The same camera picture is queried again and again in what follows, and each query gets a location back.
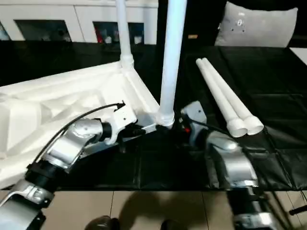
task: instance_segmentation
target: black table cover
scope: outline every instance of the black table cover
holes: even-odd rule
[[[0,85],[119,60],[118,46],[86,43],[0,42]],[[161,52],[132,48],[135,68],[159,102]],[[200,47],[182,55],[175,110],[199,100],[208,123],[225,122],[195,64],[207,57],[265,129],[239,138],[269,185],[267,190],[307,188],[307,66],[289,49]],[[181,148],[164,130],[127,142],[128,153],[112,147],[79,161],[61,190],[208,190],[216,182],[210,157]]]

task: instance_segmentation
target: black cable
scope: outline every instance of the black cable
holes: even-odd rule
[[[208,124],[203,123],[203,122],[195,121],[195,120],[189,118],[188,116],[186,117],[186,119],[187,119],[188,121],[191,121],[191,122],[193,122],[193,123],[195,123],[195,124],[198,124],[198,125],[200,125],[200,126],[205,126],[205,127],[209,128],[209,129],[211,129],[211,130],[218,131],[218,132],[220,132],[220,133],[223,133],[223,134],[226,134],[226,135],[230,136],[228,132],[226,132],[225,130],[222,130],[221,128],[218,128],[218,127],[216,127],[216,126],[211,126],[211,125],[208,125]]]
[[[235,140],[228,132],[226,132],[225,130],[222,130],[218,127],[215,127],[215,126],[211,126],[211,125],[208,125],[206,123],[203,123],[203,122],[199,122],[199,121],[195,121],[191,118],[189,118],[188,116],[185,117],[187,120],[195,123],[195,124],[198,124],[198,125],[201,125],[201,126],[204,126],[204,127],[207,127],[208,129],[211,129],[211,130],[214,130],[214,131],[218,131],[218,132],[221,132],[225,135],[228,135],[231,139]],[[248,159],[252,162],[252,164],[256,167],[258,173],[261,175],[261,177],[263,178],[263,180],[265,181],[267,187],[270,189],[274,199],[276,200],[277,204],[278,204],[278,207],[279,209],[281,210],[282,214],[284,215],[284,218],[286,219],[288,225],[289,225],[289,228],[290,230],[293,230],[293,225],[287,215],[287,212],[285,211],[285,209],[283,208],[281,202],[280,202],[280,199],[278,198],[276,192],[272,189],[272,186],[271,186],[271,183],[269,182],[268,178],[264,175],[264,173],[261,171],[261,169],[257,166],[257,164],[255,163],[254,159],[252,158],[252,156],[250,155],[249,151],[246,149],[245,146],[242,146],[242,148],[245,150],[245,153],[248,155]],[[281,226],[284,227],[284,229],[286,230],[287,228],[285,227],[285,224],[284,222],[278,217],[278,216],[275,216],[277,218],[277,220],[280,222]]]
[[[46,149],[49,147],[49,145],[58,137],[58,135],[60,135],[61,133],[63,133],[64,131],[66,131],[66,129],[73,123],[75,123],[77,120],[89,115],[89,114],[92,114],[98,110],[101,110],[101,109],[105,109],[105,108],[109,108],[109,107],[112,107],[112,106],[117,106],[118,108],[120,108],[121,106],[124,106],[125,104],[124,103],[114,103],[114,104],[107,104],[107,105],[104,105],[104,106],[101,106],[101,107],[98,107],[98,108],[95,108],[95,109],[92,109],[84,114],[81,114],[80,116],[76,117],[75,119],[71,120],[69,123],[67,123],[65,126],[63,126],[49,141],[48,143],[41,149],[41,151],[39,152],[39,154],[36,156],[36,158],[34,159],[34,162],[36,162],[39,157],[46,151]]]
[[[303,198],[305,199],[305,201],[307,202],[307,197],[305,195],[305,193],[303,191],[301,191],[301,194],[303,195]]]
[[[273,216],[277,219],[277,221],[279,222],[279,224],[281,225],[281,227],[285,230],[288,230],[287,226],[284,224],[284,222],[282,221],[282,219],[279,217],[279,215],[276,213],[275,208],[273,207],[273,205],[267,201],[265,202],[265,204],[267,205],[268,209],[272,212]]]

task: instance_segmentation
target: gray pillow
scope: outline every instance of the gray pillow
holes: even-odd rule
[[[286,47],[293,35],[296,17],[297,8],[257,11],[227,2],[215,45]]]

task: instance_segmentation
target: floor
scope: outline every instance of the floor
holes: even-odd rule
[[[277,195],[287,211],[307,204],[300,192]],[[123,230],[159,230],[165,219],[178,220],[189,230],[233,230],[225,192],[57,192],[44,213],[43,230],[83,230],[103,215],[119,218]],[[296,229],[307,230],[307,212],[291,221]]]

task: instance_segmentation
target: white pipe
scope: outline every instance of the white pipe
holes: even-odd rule
[[[263,123],[246,108],[236,93],[224,81],[218,71],[216,71],[210,61],[206,58],[203,58],[202,61],[206,69],[208,69],[213,75],[215,82],[222,90],[236,114],[244,121],[246,128],[248,129],[248,135],[254,135],[261,132],[264,128]]]
[[[221,113],[227,123],[227,129],[229,133],[236,138],[245,135],[247,133],[247,129],[245,128],[244,122],[238,117],[233,107],[227,101],[223,92],[221,91],[217,83],[214,81],[213,76],[208,70],[208,68],[206,68],[200,58],[196,60],[196,64],[200,69],[201,74],[205,79],[217,105],[219,106],[219,109],[221,110]]]
[[[122,67],[133,67],[133,56],[130,49],[129,28],[126,14],[126,0],[116,0],[117,23],[120,43],[120,62]]]
[[[160,108],[157,123],[171,128],[187,0],[169,0],[167,8],[165,51]]]

